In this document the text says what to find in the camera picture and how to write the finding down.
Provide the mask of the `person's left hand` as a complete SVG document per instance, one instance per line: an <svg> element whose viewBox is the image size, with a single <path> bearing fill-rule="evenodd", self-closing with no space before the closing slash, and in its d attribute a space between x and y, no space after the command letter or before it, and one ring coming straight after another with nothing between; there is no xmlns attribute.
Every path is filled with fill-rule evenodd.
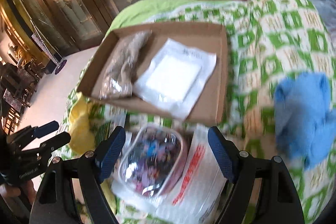
<svg viewBox="0 0 336 224"><path fill-rule="evenodd" d="M2 184L0 187L1 196L3 198L19 197L21 195L21 191L27 196L30 204L32 205L35 200L36 191L31 180L25 182L19 188L8 184Z"/></svg>

